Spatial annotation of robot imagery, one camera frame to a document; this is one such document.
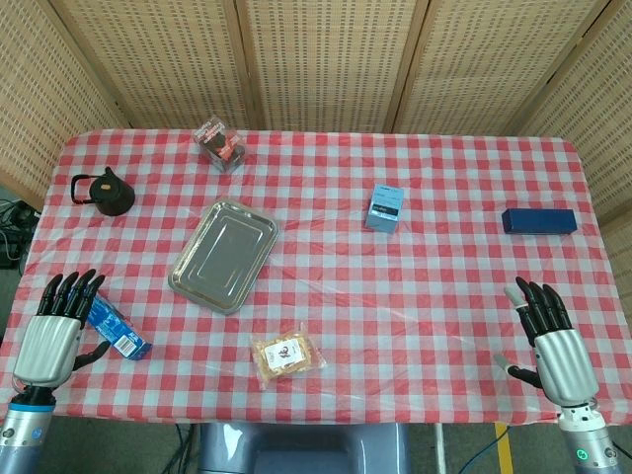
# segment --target woven panel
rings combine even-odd
[[[594,3],[440,0],[396,131],[501,134]]]
[[[605,24],[521,134],[563,136],[577,147],[603,216],[632,199],[632,0]]]
[[[249,127],[220,0],[52,3],[135,127]]]
[[[603,235],[625,318],[632,328],[632,222]]]
[[[248,2],[266,126],[382,131],[414,0]]]
[[[38,3],[0,3],[0,32],[1,181],[41,207],[68,138],[126,123]]]

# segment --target small blue box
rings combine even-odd
[[[571,209],[507,209],[503,227],[508,234],[570,234],[577,222]]]
[[[375,185],[364,225],[380,232],[393,232],[404,202],[404,190]]]
[[[88,322],[125,358],[142,359],[151,349],[151,344],[134,331],[133,325],[100,294],[90,308]]]

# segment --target blue cable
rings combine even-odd
[[[487,446],[485,446],[483,449],[481,449],[480,451],[478,451],[476,454],[474,454],[469,461],[467,461],[463,467],[461,467],[461,469],[458,471],[458,474],[463,474],[464,472],[467,471],[467,469],[469,468],[469,466],[476,460],[478,459],[480,456],[482,456],[483,454],[485,454],[485,451],[487,451],[490,447],[494,446],[498,441],[500,441],[501,439],[503,439],[503,436],[507,434],[507,432],[511,429],[512,427],[507,427],[506,430],[503,431],[503,434],[501,434],[500,436],[498,436],[496,439],[494,439],[492,442],[490,442]]]

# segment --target box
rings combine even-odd
[[[577,230],[571,209],[507,209],[503,227],[508,234],[570,234]]]
[[[375,185],[364,225],[380,232],[393,232],[404,202],[404,190]]]
[[[194,141],[206,151],[211,163],[222,173],[232,171],[244,162],[244,139],[216,116],[194,131]]]
[[[151,344],[100,294],[90,308],[88,322],[125,358],[140,360],[151,349]]]

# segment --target kettle handle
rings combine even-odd
[[[72,181],[70,182],[70,198],[75,204],[92,204],[95,201],[93,199],[77,199],[75,197],[75,186],[79,180],[87,180],[90,178],[98,178],[97,176],[92,175],[75,175],[72,177]]]

